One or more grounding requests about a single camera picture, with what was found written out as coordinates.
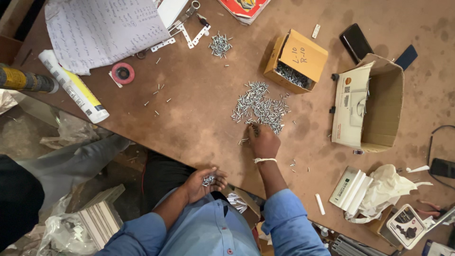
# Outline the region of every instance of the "red tape roll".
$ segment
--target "red tape roll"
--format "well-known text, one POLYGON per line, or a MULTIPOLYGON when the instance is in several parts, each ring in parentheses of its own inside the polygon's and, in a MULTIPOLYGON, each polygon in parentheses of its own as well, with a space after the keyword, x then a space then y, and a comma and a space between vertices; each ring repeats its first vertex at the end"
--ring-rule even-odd
POLYGON ((119 84, 131 83, 134 80, 134 69, 124 62, 117 63, 112 67, 112 78, 119 84))

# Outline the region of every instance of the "black trousers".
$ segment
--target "black trousers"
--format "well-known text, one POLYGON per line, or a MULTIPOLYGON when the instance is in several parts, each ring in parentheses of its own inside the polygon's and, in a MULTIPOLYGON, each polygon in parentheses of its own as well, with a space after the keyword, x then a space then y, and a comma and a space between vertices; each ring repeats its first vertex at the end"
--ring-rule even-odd
MULTIPOLYGON (((141 215, 151 212, 163 196, 183 185, 194 171, 196 169, 193 167, 149 150, 142 174, 141 215)), ((211 194, 215 199, 228 202, 226 197, 218 191, 211 194)))

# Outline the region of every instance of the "pliers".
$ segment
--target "pliers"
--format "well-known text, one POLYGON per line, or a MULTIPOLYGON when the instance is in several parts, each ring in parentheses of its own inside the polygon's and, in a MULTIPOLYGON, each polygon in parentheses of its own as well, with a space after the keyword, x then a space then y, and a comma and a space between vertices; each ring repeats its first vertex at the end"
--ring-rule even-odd
POLYGON ((423 201, 423 200, 420 200, 420 199, 417 199, 417 202, 429 205, 429 206, 431 206, 434 209, 434 211, 423 211, 423 210, 419 210, 419 209, 414 208, 414 210, 416 212, 418 212, 418 213, 427 214, 427 215, 431 215, 431 216, 434 216, 434 217, 440 217, 440 216, 446 214, 446 212, 447 212, 447 210, 442 209, 441 206, 435 205, 435 204, 433 204, 431 202, 423 201))

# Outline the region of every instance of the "open cardboard box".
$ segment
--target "open cardboard box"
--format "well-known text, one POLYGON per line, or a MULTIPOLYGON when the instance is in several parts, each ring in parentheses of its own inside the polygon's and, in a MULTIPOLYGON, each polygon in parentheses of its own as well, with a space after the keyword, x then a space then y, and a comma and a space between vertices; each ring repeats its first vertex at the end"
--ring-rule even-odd
POLYGON ((322 47, 291 29, 286 37, 277 39, 264 76, 296 94, 311 92, 319 82, 328 56, 329 53, 322 47), (295 85, 278 74, 275 68, 279 61, 311 79, 308 89, 295 85))
POLYGON ((250 229, 254 228, 261 219, 261 210, 259 205, 254 202, 248 193, 239 188, 234 187, 234 189, 231 189, 227 186, 221 191, 221 193, 226 197, 228 197, 228 195, 232 192, 236 193, 248 205, 248 208, 242 213, 242 216, 247 220, 250 229))
POLYGON ((332 142, 367 152, 392 148, 403 105, 403 84, 400 66, 371 53, 355 69, 341 73, 332 142), (369 96, 365 101, 369 78, 369 96))

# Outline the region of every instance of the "wooden table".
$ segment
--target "wooden table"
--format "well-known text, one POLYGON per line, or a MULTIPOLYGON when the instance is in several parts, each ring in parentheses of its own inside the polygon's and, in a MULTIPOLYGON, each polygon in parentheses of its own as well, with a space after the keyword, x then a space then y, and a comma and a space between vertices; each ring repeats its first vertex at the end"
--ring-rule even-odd
MULTIPOLYGON (((273 44, 290 28, 310 38, 315 25, 320 24, 314 42, 329 51, 329 58, 313 92, 292 95, 287 101, 292 112, 284 117, 286 126, 279 135, 282 144, 278 164, 289 188, 302 200, 309 219, 391 253, 393 248, 365 227, 345 221, 343 211, 328 199, 348 165, 368 173, 383 164, 394 164, 397 168, 424 165, 430 132, 442 124, 454 124, 452 1, 437 4, 425 0, 272 1, 251 26, 239 24, 217 1, 201 0, 201 5, 199 12, 211 24, 211 35, 219 30, 234 37, 227 59, 211 55, 207 49, 210 37, 203 37, 195 48, 189 49, 182 35, 177 35, 175 44, 155 53, 149 51, 144 60, 136 57, 123 60, 133 66, 136 78, 121 89, 107 74, 112 66, 92 70, 91 76, 82 79, 111 114, 100 125, 188 165, 202 168, 216 164, 230 173, 231 184, 264 197, 251 150, 248 144, 238 145, 246 136, 246 125, 231 119, 232 109, 248 81, 270 84, 269 97, 278 98, 280 93, 288 92, 262 75, 273 44), (329 109, 334 105, 336 87, 330 75, 354 67, 338 35, 353 23, 359 23, 380 56, 397 59, 409 44, 419 54, 405 71, 404 104, 395 146, 382 153, 353 155, 352 148, 331 143, 328 137, 333 121, 329 109), (153 95, 158 84, 165 87, 153 95), (293 167, 296 173, 289 166, 292 159, 297 161, 293 167), (316 193, 321 195, 324 216, 319 213, 316 193)), ((201 29, 195 18, 185 27, 191 37, 201 29)), ((42 11, 16 58, 15 67, 49 74, 37 57, 42 50, 51 48, 42 11), (30 49, 32 53, 24 61, 30 49)), ((63 90, 53 95, 28 95, 87 119, 63 90)), ((433 141, 433 156, 454 161, 454 139, 455 132, 449 129, 438 133, 433 141)), ((435 185, 412 191, 402 197, 399 205, 415 205, 420 198, 448 206, 455 197, 455 191, 438 184, 426 172, 402 175, 435 185)), ((453 180, 441 179, 455 185, 453 180)), ((438 227, 428 238, 446 243, 450 230, 447 226, 438 227)), ((425 240, 416 246, 413 255, 420 254, 425 240)))

